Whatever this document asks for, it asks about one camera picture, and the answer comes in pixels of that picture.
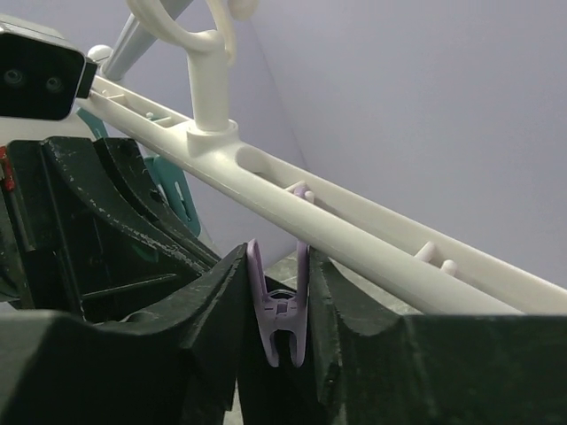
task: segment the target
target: black camera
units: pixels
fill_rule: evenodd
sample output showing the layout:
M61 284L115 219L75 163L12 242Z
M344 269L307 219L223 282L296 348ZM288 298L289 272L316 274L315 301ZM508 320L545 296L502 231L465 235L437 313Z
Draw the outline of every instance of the black camera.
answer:
M97 65L48 27L0 15L0 116L62 120L89 96Z

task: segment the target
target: white ring handle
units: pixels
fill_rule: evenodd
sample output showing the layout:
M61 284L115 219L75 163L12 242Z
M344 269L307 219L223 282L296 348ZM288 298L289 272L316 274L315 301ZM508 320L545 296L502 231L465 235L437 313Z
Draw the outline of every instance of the white ring handle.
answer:
M206 53L219 47L216 37L213 37L213 30L200 33L186 31L169 16L160 0L126 0L126 3L146 31L166 43L183 47L188 54ZM206 3L213 15L214 24L224 39L229 65L232 65L237 49L232 21L221 0L206 0Z

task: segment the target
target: teal plastic part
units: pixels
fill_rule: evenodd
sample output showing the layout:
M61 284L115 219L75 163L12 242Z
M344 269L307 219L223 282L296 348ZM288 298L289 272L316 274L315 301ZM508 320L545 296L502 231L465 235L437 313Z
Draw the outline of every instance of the teal plastic part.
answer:
M106 131L105 123L101 119L95 117L92 113L87 112L84 109L79 109L77 111L77 116L83 120L87 126L89 126L90 131L96 139L108 137L108 131Z
M144 161L154 183L160 185L166 194L167 202L175 215L193 235L199 236L201 224L183 170L160 156L146 158Z
M140 257L144 261L147 261L148 263L159 262L159 252L157 250L143 246L140 243L132 243L131 246L138 257Z

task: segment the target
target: camera lens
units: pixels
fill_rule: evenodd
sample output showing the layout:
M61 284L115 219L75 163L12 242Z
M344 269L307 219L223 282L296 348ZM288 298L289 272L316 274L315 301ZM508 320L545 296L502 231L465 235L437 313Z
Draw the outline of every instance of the camera lens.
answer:
M9 69L4 73L4 82L13 88L24 85L24 74L18 69Z
M58 77L51 77L45 83L45 88L52 94L63 91L63 82Z

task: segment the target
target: white plastic bar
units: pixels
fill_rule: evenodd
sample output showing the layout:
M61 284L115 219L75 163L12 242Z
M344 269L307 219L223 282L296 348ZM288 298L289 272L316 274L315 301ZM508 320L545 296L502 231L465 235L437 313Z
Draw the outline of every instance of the white plastic bar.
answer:
M96 77L90 98L78 102L82 108L201 181L424 313L521 313L520 308L414 258L419 248L412 252L412 246L423 246L432 240L411 233L417 223L241 142L233 121L230 131L203 132L192 119L101 77ZM170 117L168 126L162 127L146 119L148 112ZM286 188L297 182L305 182L314 192L314 205L287 191ZM402 223L409 224L398 233L410 245L409 249L404 249L407 248L403 246L404 241L396 247L382 240L383 236L388 236L393 222L398 228ZM430 229L426 232L427 236L434 234L436 232ZM549 302L538 303L536 308L541 313L547 309L547 313L567 312L567 291L555 290L553 285L535 277L526 279L529 275L512 266L466 245L460 247L467 252L472 264L482 258L483 264L486 260L492 262L493 269L497 265L497 269L511 272L510 278L522 277L522 286L537 286L543 290L542 295ZM497 288L499 284L494 279L485 282L490 288ZM505 298L515 299L513 294L500 292ZM552 304L551 292L563 296L564 302ZM525 304L534 309L530 303Z

